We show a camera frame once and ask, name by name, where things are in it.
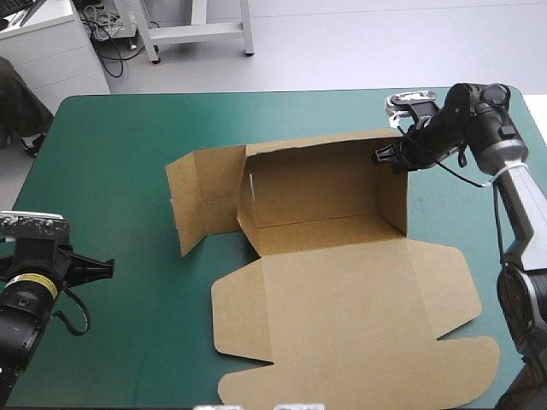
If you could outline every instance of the black cable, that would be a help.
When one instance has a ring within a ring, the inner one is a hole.
[[[110,33],[109,31],[104,28],[103,25],[93,21],[93,20],[88,20],[87,18],[85,17],[81,17],[81,20],[87,24],[87,26],[90,28],[91,30],[91,35],[90,35],[90,40],[91,40],[91,43],[93,44],[93,37],[94,37],[94,33],[97,29],[102,29],[107,37],[109,38],[110,42],[112,43],[112,45],[114,46],[115,50],[116,50],[116,53],[118,54],[118,59],[120,61],[120,73],[119,74],[112,74],[112,72],[106,67],[106,64],[104,62],[104,59],[103,59],[103,56],[97,52],[97,55],[99,56],[99,60],[101,61],[101,64],[103,65],[103,68],[104,68],[104,71],[106,71],[111,77],[114,77],[115,79],[118,79],[119,77],[121,77],[123,75],[123,71],[124,71],[124,67],[123,67],[123,60],[121,59],[121,53],[120,53],[120,49],[118,48],[118,45],[115,43],[114,39],[112,38],[112,36],[110,36]]]
[[[67,315],[64,314],[61,310],[57,310],[51,316],[62,320],[62,322],[65,324],[71,334],[75,336],[84,336],[91,329],[91,315],[89,313],[89,310],[87,310],[87,306],[85,305],[85,303],[79,297],[77,297],[70,289],[65,288],[63,289],[63,291],[76,303],[76,306],[78,306],[79,310],[84,315],[85,329],[83,331],[79,331],[78,329],[76,329],[68,319]]]
[[[157,28],[160,28],[160,25],[158,23],[156,23],[155,21],[151,21],[150,24],[155,24],[157,26]],[[144,46],[142,46],[140,49],[138,49],[138,51],[133,54],[132,56],[129,56],[129,57],[123,57],[121,60],[123,62],[128,62],[130,60],[132,60],[133,58],[137,57],[140,53],[142,53],[144,50]],[[106,59],[106,60],[119,60],[117,57],[110,57],[110,56],[105,56],[105,55],[101,55],[102,58]]]
[[[431,153],[429,152],[428,149],[426,149],[425,147],[422,147],[421,145],[419,145],[414,139],[412,139],[411,137],[409,137],[409,135],[404,131],[404,129],[401,127],[401,126],[397,126],[397,129],[402,133],[402,135],[404,137],[406,137],[416,148],[420,149],[422,152],[424,152],[427,156],[429,156],[429,159],[433,162],[435,162],[437,165],[439,165],[441,168],[443,168],[445,171],[447,171],[448,173],[451,173],[452,175],[454,175],[456,178],[462,180],[463,182],[467,182],[468,184],[471,184],[472,186],[475,186],[477,188],[484,188],[483,185],[475,182],[475,181],[472,181],[471,179],[467,179],[465,178],[463,175],[460,175],[459,173],[457,173],[456,171],[452,171],[450,168],[448,168],[447,166],[445,166],[445,164],[441,163],[440,161],[437,161],[435,159],[435,157],[433,155],[431,155]]]

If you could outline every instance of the shoe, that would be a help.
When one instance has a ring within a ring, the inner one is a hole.
[[[8,128],[0,122],[0,149],[6,148],[11,144],[11,134]]]
[[[30,144],[26,143],[25,140],[21,138],[21,145],[28,156],[31,158],[36,158],[38,156],[38,152],[40,152],[40,148],[42,148],[42,144],[44,144],[44,140],[44,134],[40,134],[37,138],[33,139]]]
[[[0,141],[0,149],[8,148],[11,145],[11,135],[7,135],[3,141]]]

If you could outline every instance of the white drawer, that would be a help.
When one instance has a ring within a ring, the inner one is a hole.
[[[103,70],[76,77],[75,79],[68,79],[60,83],[47,85],[32,91],[34,91],[34,94],[38,96],[40,101],[42,101],[53,114],[57,112],[62,100],[67,97],[110,94],[109,85],[104,78]]]
[[[95,53],[88,47],[66,51],[15,66],[29,88],[40,88],[73,79],[100,69]]]
[[[14,66],[53,56],[65,51],[91,47],[78,21],[66,21],[33,32],[0,40],[0,56]]]

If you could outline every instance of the white cabinet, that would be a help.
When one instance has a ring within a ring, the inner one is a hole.
[[[11,61],[52,113],[66,97],[110,94],[70,0],[47,0],[23,27],[0,32],[0,56]]]

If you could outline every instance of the green table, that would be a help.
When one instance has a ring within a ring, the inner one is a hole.
[[[181,258],[164,167],[198,148],[385,127],[385,97],[400,91],[65,101],[15,208],[63,214],[73,225],[75,249],[115,258],[117,270],[114,280],[77,289],[94,327],[82,338],[71,337],[53,320],[9,405],[219,402],[217,382],[223,374],[260,363],[215,352],[210,287],[256,257],[236,232],[208,237]],[[446,89],[436,91],[443,101]],[[547,186],[547,148],[518,91],[511,114],[532,151],[530,168]],[[449,163],[456,167],[454,158]],[[465,174],[486,179],[474,164]],[[450,336],[491,335],[502,348],[496,381],[476,407],[491,407],[521,368],[495,294],[499,266],[491,202],[490,190],[477,190],[438,167],[410,175],[409,235],[461,249],[484,304],[478,319]],[[0,247],[0,253],[8,251],[7,244]],[[60,304],[79,319],[69,301]]]

